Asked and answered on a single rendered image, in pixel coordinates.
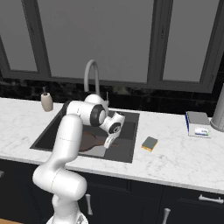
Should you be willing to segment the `beige soap dispenser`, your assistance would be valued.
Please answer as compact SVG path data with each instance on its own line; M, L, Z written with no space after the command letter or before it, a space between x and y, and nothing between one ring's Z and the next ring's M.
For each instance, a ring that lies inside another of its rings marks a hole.
M45 112L50 112L53 110L53 98L46 91L46 87L43 87L43 94L41 95L41 105Z

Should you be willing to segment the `brown pan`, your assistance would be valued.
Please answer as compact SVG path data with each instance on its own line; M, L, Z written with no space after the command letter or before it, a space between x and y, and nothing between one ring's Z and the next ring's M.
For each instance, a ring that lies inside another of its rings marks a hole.
M95 146L103 146L104 142L98 139L94 134L84 131L80 143L80 152L90 151Z

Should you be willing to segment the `dark sink basin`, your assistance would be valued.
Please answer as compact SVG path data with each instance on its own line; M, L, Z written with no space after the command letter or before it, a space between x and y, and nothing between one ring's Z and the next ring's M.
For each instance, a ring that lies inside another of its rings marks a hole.
M132 163L139 114L124 111L122 113L125 115L124 125L122 126L120 136L114 141L113 145L108 149L105 149L102 145L95 146L91 150L79 152L79 155L116 162ZM58 113L33 143L31 149L52 152L60 121L61 115Z

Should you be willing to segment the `grey cylindrical appliance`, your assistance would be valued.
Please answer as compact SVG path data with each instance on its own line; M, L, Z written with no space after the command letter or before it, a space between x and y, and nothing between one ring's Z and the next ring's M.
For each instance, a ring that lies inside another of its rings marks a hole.
M224 132L224 85L220 91L220 96L210 124L215 130Z

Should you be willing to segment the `blue and white box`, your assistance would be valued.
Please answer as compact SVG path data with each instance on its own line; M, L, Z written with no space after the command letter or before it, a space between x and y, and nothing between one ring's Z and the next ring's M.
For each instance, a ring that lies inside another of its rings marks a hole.
M189 137L211 137L211 126L204 112L185 112L186 127Z

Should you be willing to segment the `grey curved tap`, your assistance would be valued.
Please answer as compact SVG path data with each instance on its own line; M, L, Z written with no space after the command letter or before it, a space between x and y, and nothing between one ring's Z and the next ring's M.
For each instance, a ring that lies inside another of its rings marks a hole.
M89 78L89 73L90 69L94 69L94 83L95 83L95 92L97 95L100 94L100 82L99 82L99 68L94 59L91 59L85 68L85 73L84 73L84 91L88 92L89 91L89 85L88 85L88 78Z

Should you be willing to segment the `dark cupboard door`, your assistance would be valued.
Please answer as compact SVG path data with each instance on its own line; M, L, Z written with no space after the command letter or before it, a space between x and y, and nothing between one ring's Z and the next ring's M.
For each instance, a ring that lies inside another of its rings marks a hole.
M88 214L86 196L79 200L79 206L89 224L142 224L143 207L135 197L94 187L89 187L87 194L93 214Z
M184 201L163 201L156 218L147 224L162 224L165 209L170 210L165 224L224 224L224 206Z

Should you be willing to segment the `dark framed window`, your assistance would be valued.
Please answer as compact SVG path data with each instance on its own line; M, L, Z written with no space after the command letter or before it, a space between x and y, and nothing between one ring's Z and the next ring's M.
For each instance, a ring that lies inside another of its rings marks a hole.
M0 0L5 78L210 93L224 0Z

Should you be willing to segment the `grey and yellow sponge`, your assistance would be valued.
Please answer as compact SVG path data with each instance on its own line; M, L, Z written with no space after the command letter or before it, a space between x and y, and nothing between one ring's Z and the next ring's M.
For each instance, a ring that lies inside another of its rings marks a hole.
M158 140L151 137L151 136L148 136L145 141L143 142L142 144L142 148L143 149L146 149L147 151L152 151L156 144L158 143Z

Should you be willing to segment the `dark drawer front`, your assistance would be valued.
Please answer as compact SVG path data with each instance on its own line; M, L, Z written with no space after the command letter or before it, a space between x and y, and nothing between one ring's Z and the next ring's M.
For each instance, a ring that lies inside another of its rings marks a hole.
M37 167L36 164L0 159L0 171L3 172L0 183L15 179L33 186L32 176Z
M209 201L199 200L199 196L218 199L219 197L224 200L224 194L214 192L197 191L193 189L180 188L176 186L165 186L163 190L162 199L170 202L184 202L204 207L217 207L224 209L224 204L217 204Z

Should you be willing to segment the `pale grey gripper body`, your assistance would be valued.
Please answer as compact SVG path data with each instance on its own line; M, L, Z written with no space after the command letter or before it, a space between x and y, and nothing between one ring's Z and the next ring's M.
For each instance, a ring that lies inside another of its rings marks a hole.
M104 148L108 149L113 142L114 142L114 137L112 135L109 135L104 142Z

